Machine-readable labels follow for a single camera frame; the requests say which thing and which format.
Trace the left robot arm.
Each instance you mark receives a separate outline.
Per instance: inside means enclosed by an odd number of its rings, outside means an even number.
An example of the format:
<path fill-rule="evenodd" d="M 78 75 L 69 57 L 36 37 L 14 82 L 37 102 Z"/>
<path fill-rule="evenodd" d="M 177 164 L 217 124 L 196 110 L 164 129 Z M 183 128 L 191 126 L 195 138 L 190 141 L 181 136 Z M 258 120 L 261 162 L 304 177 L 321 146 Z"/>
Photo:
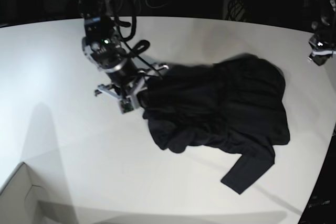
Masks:
<path fill-rule="evenodd" d="M 320 21 L 313 22 L 314 34 L 309 39 L 311 53 L 308 59 L 317 66 L 335 56 L 335 0 L 316 0 Z"/>

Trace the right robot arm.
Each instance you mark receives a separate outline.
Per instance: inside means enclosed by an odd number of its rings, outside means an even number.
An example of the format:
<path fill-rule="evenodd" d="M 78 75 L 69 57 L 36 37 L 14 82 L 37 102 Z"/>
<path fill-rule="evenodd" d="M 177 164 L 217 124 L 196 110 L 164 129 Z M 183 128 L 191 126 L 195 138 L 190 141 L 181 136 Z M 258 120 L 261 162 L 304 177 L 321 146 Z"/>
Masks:
<path fill-rule="evenodd" d="M 135 4 L 130 5 L 131 21 L 124 22 L 119 18 L 116 0 L 78 1 L 85 29 L 83 54 L 110 79 L 109 84 L 98 85 L 94 94 L 115 98 L 123 114 L 145 107 L 147 81 L 160 78 L 161 72 L 169 68 L 164 63 L 150 64 L 140 56 L 149 49 L 149 41 L 128 45 L 137 28 Z"/>

